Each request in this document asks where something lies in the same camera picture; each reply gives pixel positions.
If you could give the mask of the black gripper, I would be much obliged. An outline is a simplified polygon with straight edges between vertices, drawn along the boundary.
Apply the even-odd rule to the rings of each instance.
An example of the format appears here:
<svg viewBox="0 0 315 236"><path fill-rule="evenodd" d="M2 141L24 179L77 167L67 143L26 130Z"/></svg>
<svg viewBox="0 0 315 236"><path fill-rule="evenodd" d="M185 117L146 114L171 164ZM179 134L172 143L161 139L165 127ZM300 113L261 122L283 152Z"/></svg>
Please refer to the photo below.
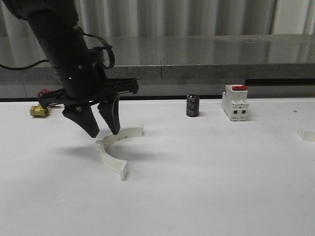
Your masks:
<svg viewBox="0 0 315 236"><path fill-rule="evenodd" d="M138 92L135 78L108 79L106 77L104 70L112 68L112 64L105 66L102 62L53 62L51 66L61 82L62 89L40 96L39 103L43 108L52 103L67 105L62 111L63 116L82 127L92 138L98 135L99 127L91 107L71 105L100 101L108 95L117 93ZM109 96L97 107L114 135L120 130L119 100L119 96Z"/></svg>

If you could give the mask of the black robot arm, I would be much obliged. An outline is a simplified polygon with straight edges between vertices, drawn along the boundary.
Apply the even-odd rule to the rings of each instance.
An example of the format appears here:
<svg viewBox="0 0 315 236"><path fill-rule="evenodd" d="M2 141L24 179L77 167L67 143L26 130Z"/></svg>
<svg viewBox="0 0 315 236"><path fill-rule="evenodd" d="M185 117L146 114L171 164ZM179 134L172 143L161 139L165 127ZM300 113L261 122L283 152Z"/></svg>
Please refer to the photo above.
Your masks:
<svg viewBox="0 0 315 236"><path fill-rule="evenodd" d="M118 134L119 95L137 93L138 83L135 78L106 77L105 70L115 64L112 47L105 40L100 47L87 47L74 1L7 0L5 5L16 18L28 22L62 85L39 97L41 107L63 104L63 116L96 137L99 127L92 105L97 105L112 133Z"/></svg>

